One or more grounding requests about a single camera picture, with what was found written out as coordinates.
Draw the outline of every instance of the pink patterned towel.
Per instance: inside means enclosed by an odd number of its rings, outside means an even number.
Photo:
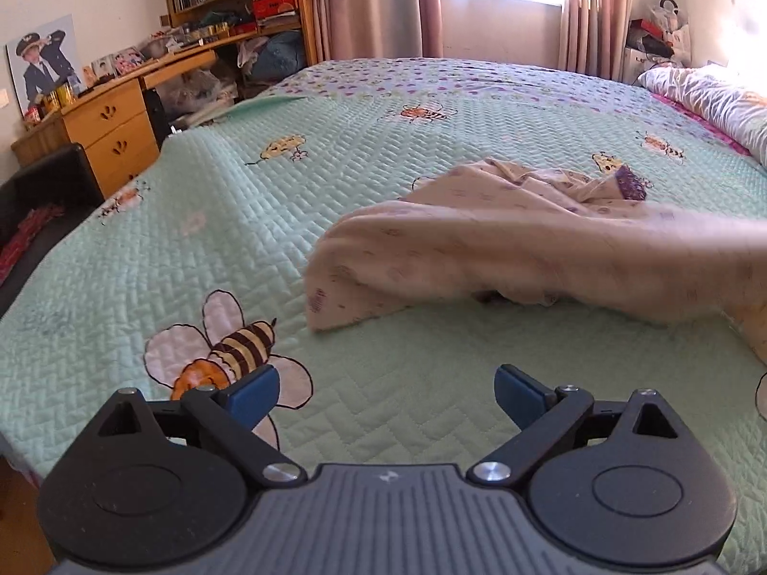
[[[322,236],[304,275],[308,324],[331,329],[497,291],[517,303],[566,296],[661,322],[731,307],[744,331],[759,320],[746,332],[756,349],[767,339],[767,222],[644,195],[626,166],[597,180],[507,161],[454,168]]]

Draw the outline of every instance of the desk drawer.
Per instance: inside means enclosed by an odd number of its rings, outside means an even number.
[[[87,149],[114,128],[145,111],[138,80],[120,84],[64,116],[69,139]]]
[[[105,197],[150,167],[160,151],[147,113],[141,113],[86,149]]]

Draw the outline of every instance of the pink curtain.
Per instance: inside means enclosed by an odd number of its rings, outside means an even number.
[[[440,0],[328,0],[334,59],[442,57]]]
[[[620,79],[632,0],[565,0],[559,68]]]
[[[331,59],[331,29],[328,0],[310,0],[314,17],[314,44],[317,47],[317,62]]]

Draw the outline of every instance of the gray gripper base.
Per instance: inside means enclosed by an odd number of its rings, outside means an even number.
[[[326,464],[305,486],[269,491],[215,549],[156,575],[604,575],[555,547],[507,491],[450,464]],[[64,563],[55,575],[100,571]],[[714,563],[680,575],[721,575]]]

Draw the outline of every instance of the framed photo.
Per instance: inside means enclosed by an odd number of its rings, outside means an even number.
[[[67,15],[6,44],[8,61],[22,114],[38,95],[47,95],[75,76],[82,78],[72,15]]]
[[[146,59],[134,47],[123,49],[121,52],[112,54],[114,70],[118,76],[124,76],[126,73],[138,69],[146,62]]]
[[[96,76],[96,80],[101,82],[114,78],[115,76],[112,56],[105,56],[104,58],[94,60],[91,63],[91,67],[93,68],[93,74]]]

